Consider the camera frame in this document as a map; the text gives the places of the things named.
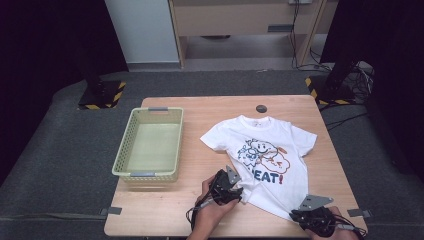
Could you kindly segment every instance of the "human hand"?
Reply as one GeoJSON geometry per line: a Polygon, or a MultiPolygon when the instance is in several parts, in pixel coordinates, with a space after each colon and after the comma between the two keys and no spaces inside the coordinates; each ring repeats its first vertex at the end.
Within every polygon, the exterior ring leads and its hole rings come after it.
{"type": "MultiPolygon", "coordinates": [[[[202,182],[202,194],[197,198],[196,204],[209,192],[209,184],[214,178],[215,175],[202,182]]],[[[218,205],[212,200],[208,205],[198,210],[193,232],[187,239],[208,239],[221,219],[230,212],[238,202],[238,199],[234,199],[225,205],[218,205]]]]}
{"type": "MultiPolygon", "coordinates": [[[[340,210],[336,206],[329,207],[328,209],[334,215],[341,216],[340,210]]],[[[305,229],[305,232],[309,235],[309,237],[312,240],[359,240],[358,236],[353,231],[340,229],[340,228],[337,228],[337,227],[336,227],[333,235],[331,235],[331,237],[328,237],[328,238],[320,237],[316,233],[312,232],[309,229],[305,229]]]]}

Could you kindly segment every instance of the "cartoon graphic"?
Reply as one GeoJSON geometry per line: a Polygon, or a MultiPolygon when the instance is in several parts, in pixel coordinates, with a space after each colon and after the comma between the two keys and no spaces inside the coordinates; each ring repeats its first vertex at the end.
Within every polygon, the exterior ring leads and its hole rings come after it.
{"type": "Polygon", "coordinates": [[[252,148],[246,148],[246,145],[244,145],[237,153],[238,159],[242,160],[249,170],[252,170],[251,168],[255,167],[256,164],[259,163],[259,154],[252,148]]]}
{"type": "Polygon", "coordinates": [[[246,167],[252,171],[254,177],[261,181],[275,182],[278,177],[279,183],[283,182],[283,174],[290,168],[290,162],[284,157],[287,151],[282,147],[275,147],[273,144],[256,139],[247,140],[238,151],[238,158],[246,167]],[[262,164],[268,171],[262,173],[254,170],[257,164],[262,164]]]}

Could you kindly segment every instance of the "gray floor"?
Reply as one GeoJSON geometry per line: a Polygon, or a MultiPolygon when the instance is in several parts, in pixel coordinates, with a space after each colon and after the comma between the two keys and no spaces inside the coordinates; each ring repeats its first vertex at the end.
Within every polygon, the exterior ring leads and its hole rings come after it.
{"type": "MultiPolygon", "coordinates": [[[[320,53],[325,36],[315,40],[312,49],[320,53]]],[[[104,76],[105,80],[127,82],[113,110],[76,110],[84,82],[59,91],[0,188],[0,215],[95,215],[110,206],[116,186],[110,169],[126,116],[144,97],[308,94],[305,77],[319,73],[293,70],[293,51],[288,43],[287,36],[277,35],[231,36],[214,41],[193,38],[184,69],[146,68],[138,73],[104,76]]],[[[325,110],[322,116],[329,124],[365,111],[363,106],[343,106],[325,110]]],[[[424,239],[424,184],[415,175],[400,174],[393,167],[370,120],[361,117],[347,121],[330,130],[330,136],[359,206],[374,214],[366,219],[366,239],[424,239]]],[[[0,219],[0,239],[110,239],[103,227],[104,221],[97,220],[0,219]]]]}

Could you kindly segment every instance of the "small round object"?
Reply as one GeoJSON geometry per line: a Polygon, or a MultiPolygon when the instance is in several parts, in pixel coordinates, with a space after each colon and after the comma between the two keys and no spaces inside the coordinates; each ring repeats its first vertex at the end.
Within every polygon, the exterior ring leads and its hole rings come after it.
{"type": "Polygon", "coordinates": [[[258,105],[256,106],[256,111],[260,112],[260,113],[266,113],[268,109],[266,108],[265,105],[258,105]]]}

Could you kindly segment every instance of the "white t-shirt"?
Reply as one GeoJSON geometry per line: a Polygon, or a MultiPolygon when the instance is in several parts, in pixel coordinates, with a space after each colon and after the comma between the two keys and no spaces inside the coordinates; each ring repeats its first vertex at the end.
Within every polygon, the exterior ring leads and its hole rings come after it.
{"type": "Polygon", "coordinates": [[[308,194],[303,161],[317,135],[290,122],[243,115],[213,126],[200,139],[215,151],[225,150],[239,173],[242,201],[291,220],[308,194]]]}

